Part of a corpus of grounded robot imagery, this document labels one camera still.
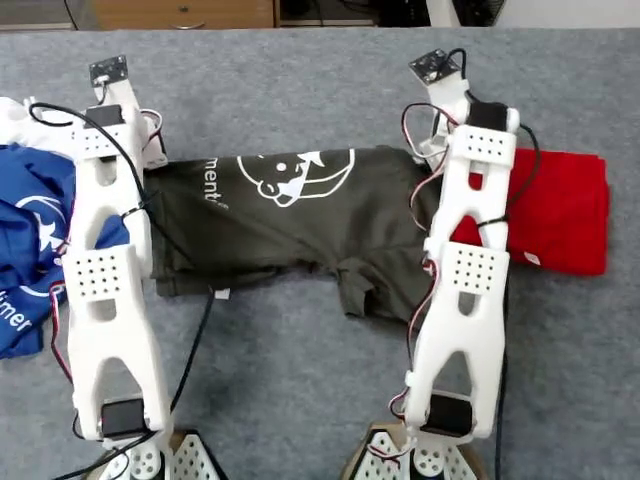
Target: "red towel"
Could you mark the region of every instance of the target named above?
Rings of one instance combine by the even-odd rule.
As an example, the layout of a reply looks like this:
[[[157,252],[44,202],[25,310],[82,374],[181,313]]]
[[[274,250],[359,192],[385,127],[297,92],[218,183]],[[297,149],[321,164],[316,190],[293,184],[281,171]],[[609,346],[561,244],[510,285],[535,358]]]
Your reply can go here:
[[[511,259],[576,275],[603,274],[609,217],[605,161],[596,155],[541,154],[533,183],[507,208]],[[534,163],[534,150],[516,151],[509,195],[527,180]],[[472,186],[480,181],[479,175],[472,174]],[[481,245],[473,218],[465,217],[451,240]]]

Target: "gray carpet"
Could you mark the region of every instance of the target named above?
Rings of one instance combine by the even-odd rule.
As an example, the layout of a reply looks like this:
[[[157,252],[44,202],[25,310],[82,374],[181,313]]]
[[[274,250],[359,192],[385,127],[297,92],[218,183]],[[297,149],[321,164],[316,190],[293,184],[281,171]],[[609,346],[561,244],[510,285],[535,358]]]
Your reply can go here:
[[[514,269],[504,478],[635,479],[639,31],[5,35],[0,93],[81,108],[95,101],[87,64],[126,53],[174,159],[401,146],[401,109],[424,98],[407,62],[457,46],[478,96],[518,107],[545,148],[605,157],[612,184],[606,276]],[[146,295],[173,389],[205,299]],[[369,422],[389,418],[403,339],[399,325],[347,319],[331,278],[233,292],[214,307],[177,422],[200,429],[232,479],[336,478]],[[48,478],[100,453],[71,436],[70,395],[49,352],[0,362],[0,478]],[[492,441],[476,445],[490,465]]]

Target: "mounting plate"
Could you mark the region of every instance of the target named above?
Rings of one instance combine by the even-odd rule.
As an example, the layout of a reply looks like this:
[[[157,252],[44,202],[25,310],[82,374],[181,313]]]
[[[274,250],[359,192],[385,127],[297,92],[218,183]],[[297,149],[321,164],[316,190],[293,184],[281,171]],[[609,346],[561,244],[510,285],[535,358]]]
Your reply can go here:
[[[127,57],[118,55],[117,57],[92,63],[89,65],[89,78],[91,79],[91,86],[94,88],[126,80],[129,78]]]
[[[442,62],[444,62],[446,58],[446,52],[439,48],[409,63],[409,68],[411,68],[422,83],[428,86],[460,71],[458,64],[451,58],[447,61],[446,65],[442,65]]]

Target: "blue t-shirt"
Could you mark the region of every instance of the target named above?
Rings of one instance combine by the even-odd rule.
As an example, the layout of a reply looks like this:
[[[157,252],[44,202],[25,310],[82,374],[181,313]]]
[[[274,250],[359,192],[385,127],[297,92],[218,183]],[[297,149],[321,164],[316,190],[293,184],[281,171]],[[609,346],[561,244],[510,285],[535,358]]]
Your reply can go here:
[[[64,280],[57,249],[68,232],[75,169],[62,156],[14,144],[0,146],[0,172],[0,358],[8,358],[42,350],[49,287]],[[96,248],[128,241],[114,216]]]

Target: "wooden drawer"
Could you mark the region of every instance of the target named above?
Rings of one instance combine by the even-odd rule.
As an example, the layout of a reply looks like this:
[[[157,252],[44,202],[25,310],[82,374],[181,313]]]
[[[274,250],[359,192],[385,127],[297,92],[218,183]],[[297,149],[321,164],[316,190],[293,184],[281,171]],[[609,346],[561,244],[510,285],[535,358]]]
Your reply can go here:
[[[93,0],[111,29],[272,28],[274,0]]]

